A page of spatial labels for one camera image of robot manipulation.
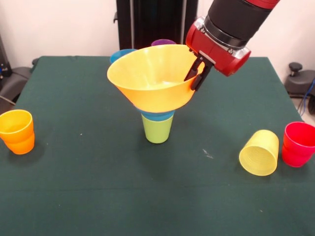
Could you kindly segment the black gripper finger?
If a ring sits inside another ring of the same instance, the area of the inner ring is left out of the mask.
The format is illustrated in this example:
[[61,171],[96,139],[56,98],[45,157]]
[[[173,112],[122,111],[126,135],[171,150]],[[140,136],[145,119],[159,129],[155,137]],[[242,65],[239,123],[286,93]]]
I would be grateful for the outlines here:
[[199,88],[201,87],[202,83],[204,82],[204,80],[206,79],[208,74],[210,73],[213,66],[214,66],[213,63],[207,64],[204,66],[202,72],[200,74],[198,74],[195,77],[194,81],[192,82],[192,84],[190,86],[191,90],[194,90],[194,91],[199,90]]
[[187,81],[189,79],[191,79],[192,77],[196,76],[198,73],[198,68],[200,66],[200,64],[203,62],[203,57],[198,57],[194,63],[192,64],[189,72],[187,73],[184,81]]

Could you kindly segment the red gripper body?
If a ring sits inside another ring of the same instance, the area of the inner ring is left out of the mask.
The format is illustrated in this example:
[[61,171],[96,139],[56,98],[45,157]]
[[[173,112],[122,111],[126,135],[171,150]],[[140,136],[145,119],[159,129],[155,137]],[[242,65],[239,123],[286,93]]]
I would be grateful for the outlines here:
[[199,17],[191,25],[186,45],[197,56],[203,57],[205,63],[213,63],[214,68],[225,76],[236,73],[249,59],[251,51],[247,47],[233,49],[216,42],[206,31],[204,22],[205,17]]

